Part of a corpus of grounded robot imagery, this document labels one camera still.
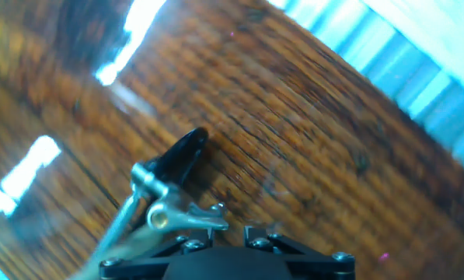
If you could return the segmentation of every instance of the screw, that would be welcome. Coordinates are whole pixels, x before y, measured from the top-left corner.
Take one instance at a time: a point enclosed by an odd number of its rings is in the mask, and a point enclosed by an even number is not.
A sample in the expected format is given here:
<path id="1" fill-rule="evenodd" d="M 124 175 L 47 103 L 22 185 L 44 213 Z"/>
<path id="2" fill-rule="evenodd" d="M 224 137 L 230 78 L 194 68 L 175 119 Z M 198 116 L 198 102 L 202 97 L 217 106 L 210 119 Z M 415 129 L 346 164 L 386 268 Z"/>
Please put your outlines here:
<path id="1" fill-rule="evenodd" d="M 120 259 L 119 257 L 111 257 L 108 258 L 107 260 L 102 261 L 103 266 L 114 266 L 117 264 L 120 264 L 123 259 Z"/>
<path id="2" fill-rule="evenodd" d="M 188 240 L 183 246 L 187 249 L 196 250 L 204 247 L 204 244 L 200 240 Z"/>
<path id="3" fill-rule="evenodd" d="M 250 246 L 255 248 L 264 248 L 270 244 L 270 241 L 263 237 L 258 237 L 250 243 Z"/>
<path id="4" fill-rule="evenodd" d="M 332 254 L 332 257 L 335 261 L 353 261 L 354 256 L 344 252 L 337 252 Z"/>
<path id="5" fill-rule="evenodd" d="M 269 235 L 270 238 L 273 238 L 273 239 L 277 239 L 277 238 L 280 238 L 281 237 L 281 234 L 280 233 L 271 233 Z"/>
<path id="6" fill-rule="evenodd" d="M 187 241 L 188 240 L 188 237 L 186 236 L 177 236 L 176 237 L 176 241 L 178 242 L 183 242 L 183 241 Z"/>

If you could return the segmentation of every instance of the metal clamp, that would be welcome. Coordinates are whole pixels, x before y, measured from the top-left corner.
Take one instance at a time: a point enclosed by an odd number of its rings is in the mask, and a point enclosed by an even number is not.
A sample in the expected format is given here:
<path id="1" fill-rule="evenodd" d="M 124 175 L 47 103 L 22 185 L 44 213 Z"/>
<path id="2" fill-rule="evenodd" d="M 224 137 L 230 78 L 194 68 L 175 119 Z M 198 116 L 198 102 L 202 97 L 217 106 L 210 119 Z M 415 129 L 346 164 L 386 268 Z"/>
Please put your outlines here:
<path id="1" fill-rule="evenodd" d="M 226 230 L 225 206 L 220 203 L 208 210 L 199 208 L 181 188 L 191 167 L 208 140 L 208 132 L 197 128 L 181 138 L 164 155 L 135 163 L 131 170 L 132 195 L 121 206 L 92 259 L 111 248 L 123 235 L 140 205 L 141 198 L 157 198 L 147 211 L 148 226 L 159 232 L 178 229 Z"/>

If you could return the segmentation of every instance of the black mount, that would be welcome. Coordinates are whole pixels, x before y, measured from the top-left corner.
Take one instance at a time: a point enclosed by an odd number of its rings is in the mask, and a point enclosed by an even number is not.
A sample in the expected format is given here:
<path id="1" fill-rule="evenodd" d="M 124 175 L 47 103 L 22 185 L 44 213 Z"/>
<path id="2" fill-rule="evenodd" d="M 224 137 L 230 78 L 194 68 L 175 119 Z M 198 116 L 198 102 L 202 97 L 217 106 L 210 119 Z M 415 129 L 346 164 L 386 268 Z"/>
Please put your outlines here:
<path id="1" fill-rule="evenodd" d="M 101 279 L 354 280 L 354 258 L 323 255 L 265 229 L 244 228 L 244 247 L 214 247 L 213 230 L 194 230 L 131 261 L 100 263 Z"/>

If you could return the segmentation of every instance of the wooden table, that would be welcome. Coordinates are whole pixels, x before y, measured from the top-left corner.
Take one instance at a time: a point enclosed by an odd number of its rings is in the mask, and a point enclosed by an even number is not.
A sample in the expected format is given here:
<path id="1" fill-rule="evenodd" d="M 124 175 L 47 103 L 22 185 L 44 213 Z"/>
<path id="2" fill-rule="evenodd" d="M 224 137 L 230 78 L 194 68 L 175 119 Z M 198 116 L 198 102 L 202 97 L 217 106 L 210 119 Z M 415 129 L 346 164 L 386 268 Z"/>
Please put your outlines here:
<path id="1" fill-rule="evenodd" d="M 168 0 L 103 87 L 91 73 L 126 43 L 129 5 L 0 0 L 0 189 L 41 135 L 61 150 L 0 213 L 11 279 L 78 270 L 131 166 L 199 126 L 211 140 L 185 188 L 227 204 L 223 243 L 264 226 L 354 254 L 361 279 L 464 278 L 463 168 L 328 47 L 261 0 Z"/>

